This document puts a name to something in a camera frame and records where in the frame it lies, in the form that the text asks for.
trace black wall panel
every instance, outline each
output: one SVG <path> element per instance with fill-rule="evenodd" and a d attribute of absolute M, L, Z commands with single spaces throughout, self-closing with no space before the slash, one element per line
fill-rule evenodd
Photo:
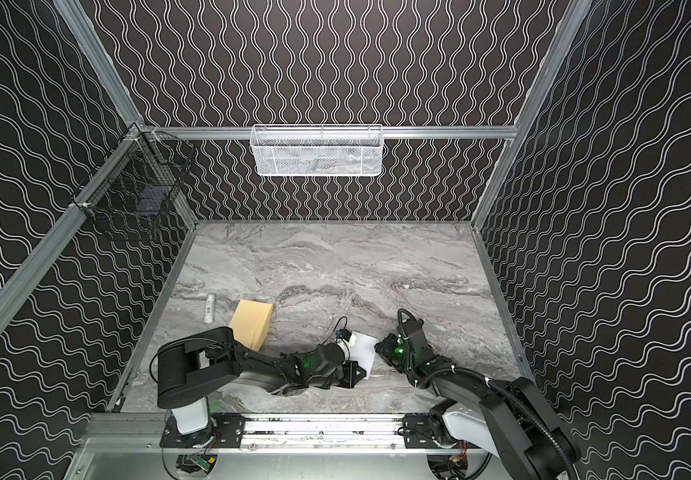
<path fill-rule="evenodd" d="M 691 0 L 593 3 L 483 235 L 581 477 L 691 478 Z"/>
<path fill-rule="evenodd" d="M 246 141 L 206 141 L 183 186 L 207 220 L 457 220 L 473 216 L 503 140 L 386 140 L 378 177 L 262 177 Z"/>
<path fill-rule="evenodd" d="M 0 288 L 126 131 L 45 0 L 0 1 Z"/>
<path fill-rule="evenodd" d="M 174 213 L 152 243 L 87 221 L 0 338 L 0 478 L 59 480 L 102 412 L 177 257 Z"/>
<path fill-rule="evenodd" d="M 513 124 L 567 0 L 82 0 L 149 124 Z"/>

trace marble surface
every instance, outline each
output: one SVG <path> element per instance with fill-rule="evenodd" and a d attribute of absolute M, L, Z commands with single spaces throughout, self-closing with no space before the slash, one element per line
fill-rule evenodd
<path fill-rule="evenodd" d="M 396 310 L 423 318 L 442 355 L 496 378 L 518 369 L 466 224 L 202 224 L 133 380 L 124 412 L 155 412 L 148 362 L 171 340 L 227 325 L 240 299 L 274 304 L 261 352 L 310 350 L 336 320 L 379 339 Z M 203 321 L 208 293 L 215 321 Z M 378 357 L 354 389 L 269 395 L 228 384 L 210 397 L 231 412 L 425 412 L 441 399 L 410 386 Z"/>

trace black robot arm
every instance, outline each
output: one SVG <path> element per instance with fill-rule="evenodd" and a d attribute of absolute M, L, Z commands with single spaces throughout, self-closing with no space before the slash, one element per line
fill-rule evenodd
<path fill-rule="evenodd" d="M 337 343 L 273 357 L 234 340 L 227 326 L 167 343 L 156 356 L 159 408 L 187 406 L 230 382 L 290 396 L 310 386 L 353 388 L 366 377 L 356 362 L 346 360 Z"/>
<path fill-rule="evenodd" d="M 422 327 L 422 319 L 399 309 L 397 333 L 379 342 L 375 351 L 417 388 L 432 389 L 437 396 L 480 413 L 495 453 L 514 480 L 550 480 L 564 471 L 570 480 L 577 480 L 573 463 L 580 450 L 571 440 L 568 425 L 531 380 L 521 377 L 505 382 L 457 366 L 454 360 L 434 353 Z M 454 408 L 454 403 L 442 402 L 431 409 L 432 420 L 436 415 L 435 425 L 440 428 L 438 438 L 450 439 L 448 432 L 465 430 L 454 425 L 461 416 L 445 415 L 448 408 Z M 478 443 L 476 438 L 456 439 Z"/>

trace white wire basket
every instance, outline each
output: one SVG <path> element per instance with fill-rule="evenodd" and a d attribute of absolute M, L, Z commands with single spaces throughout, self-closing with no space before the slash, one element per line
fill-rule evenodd
<path fill-rule="evenodd" d="M 378 124 L 258 124 L 249 138 L 257 173 L 267 177 L 374 177 L 384 144 Z"/>

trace white paper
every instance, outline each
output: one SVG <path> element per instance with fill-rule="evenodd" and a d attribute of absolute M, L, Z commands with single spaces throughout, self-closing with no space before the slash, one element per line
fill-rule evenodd
<path fill-rule="evenodd" d="M 354 342 L 353 339 L 351 339 L 349 342 L 351 360 L 355 360 L 362 369 L 366 370 L 366 378 L 369 378 L 372 364 L 375 363 L 375 345 L 378 343 L 378 339 L 359 332 L 352 332 L 352 336 L 355 337 L 356 341 Z"/>

